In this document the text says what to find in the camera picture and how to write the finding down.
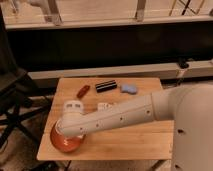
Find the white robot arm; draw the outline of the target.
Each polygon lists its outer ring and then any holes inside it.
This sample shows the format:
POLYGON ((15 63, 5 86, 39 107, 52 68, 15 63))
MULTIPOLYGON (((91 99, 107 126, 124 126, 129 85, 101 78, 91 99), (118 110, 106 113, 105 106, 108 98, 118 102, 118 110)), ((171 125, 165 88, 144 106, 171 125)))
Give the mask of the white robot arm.
POLYGON ((56 122, 66 137, 153 121, 174 122, 171 171, 213 171, 213 85, 182 85, 56 122))

